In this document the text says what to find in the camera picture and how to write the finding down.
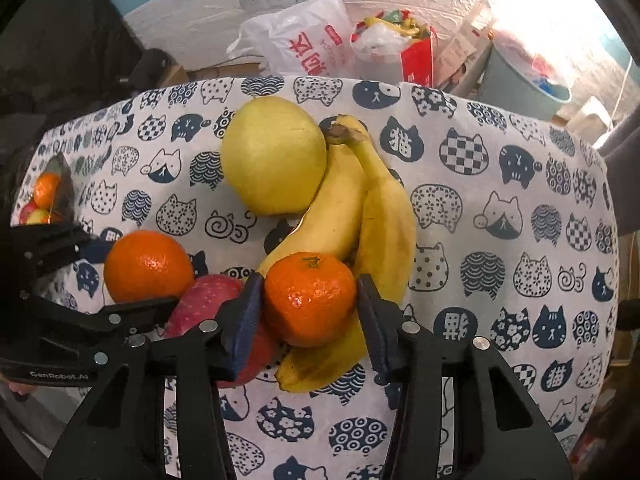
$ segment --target tangerine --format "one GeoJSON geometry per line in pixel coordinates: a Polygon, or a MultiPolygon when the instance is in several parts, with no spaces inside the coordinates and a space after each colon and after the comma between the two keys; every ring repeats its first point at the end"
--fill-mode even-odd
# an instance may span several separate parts
{"type": "Polygon", "coordinates": [[[156,231],[123,236],[104,262],[104,283],[116,303],[180,298],[193,280],[189,255],[173,238],[156,231]]]}
{"type": "Polygon", "coordinates": [[[40,209],[51,209],[59,183],[60,176],[55,173],[43,173],[38,177],[33,186],[33,201],[40,209]]]}
{"type": "Polygon", "coordinates": [[[330,254],[295,253],[273,264],[264,280],[264,319],[292,346],[322,346],[347,327],[356,283],[330,254]]]}

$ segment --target tablecloth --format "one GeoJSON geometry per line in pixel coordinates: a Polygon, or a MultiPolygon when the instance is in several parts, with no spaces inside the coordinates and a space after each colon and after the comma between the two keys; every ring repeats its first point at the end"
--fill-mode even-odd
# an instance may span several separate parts
{"type": "MultiPolygon", "coordinates": [[[[235,110],[268,94],[296,102],[323,125],[337,114],[366,124],[414,208],[405,316],[444,338],[489,338],[568,452],[609,359],[618,238],[602,158],[561,128],[406,83],[311,76],[190,82],[47,132],[14,221],[49,157],[63,152],[87,231],[113,240],[139,228],[160,230],[191,255],[196,275],[242,278],[292,225],[248,212],[220,165],[235,110]]],[[[46,294],[97,312],[111,303],[102,266],[99,258],[78,262],[59,272],[46,294]]],[[[398,387],[378,385],[367,359],[310,394],[280,391],[273,371],[220,392],[240,477],[379,478],[398,387]]],[[[164,412],[171,474],[179,473],[176,387],[168,381],[164,412]]],[[[449,472],[450,380],[443,392],[439,471],[449,472]]]]}

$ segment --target red apple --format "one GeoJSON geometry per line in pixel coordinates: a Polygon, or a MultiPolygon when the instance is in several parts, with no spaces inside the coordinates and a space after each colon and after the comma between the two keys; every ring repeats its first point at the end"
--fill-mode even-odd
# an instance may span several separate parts
{"type": "Polygon", "coordinates": [[[21,209],[20,217],[18,218],[18,224],[25,225],[27,223],[27,218],[29,218],[29,215],[36,211],[37,208],[38,204],[36,204],[35,200],[32,198],[31,201],[21,209]]]}
{"type": "MultiPolygon", "coordinates": [[[[165,337],[181,336],[205,319],[213,319],[226,300],[237,298],[244,283],[224,274],[208,274],[198,278],[180,298],[166,324],[165,337]]],[[[218,381],[219,388],[233,388],[251,381],[269,364],[277,349],[277,341],[263,323],[258,324],[246,367],[232,383],[218,381]]]]}

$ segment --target gray bucket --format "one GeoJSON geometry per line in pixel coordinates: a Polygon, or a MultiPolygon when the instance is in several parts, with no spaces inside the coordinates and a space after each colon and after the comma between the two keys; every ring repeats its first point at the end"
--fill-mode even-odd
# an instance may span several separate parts
{"type": "Polygon", "coordinates": [[[548,121],[571,102],[571,91],[566,86],[555,86],[554,91],[555,96],[548,94],[525,78],[501,52],[500,45],[494,44],[478,90],[478,101],[548,121]]]}

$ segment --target white plastic bag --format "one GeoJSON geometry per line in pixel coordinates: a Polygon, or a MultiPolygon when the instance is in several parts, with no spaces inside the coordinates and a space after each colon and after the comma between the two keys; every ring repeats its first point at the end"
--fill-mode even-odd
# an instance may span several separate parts
{"type": "Polygon", "coordinates": [[[353,77],[350,35],[342,0],[309,0],[246,20],[226,53],[258,52],[277,75],[353,77]]]}

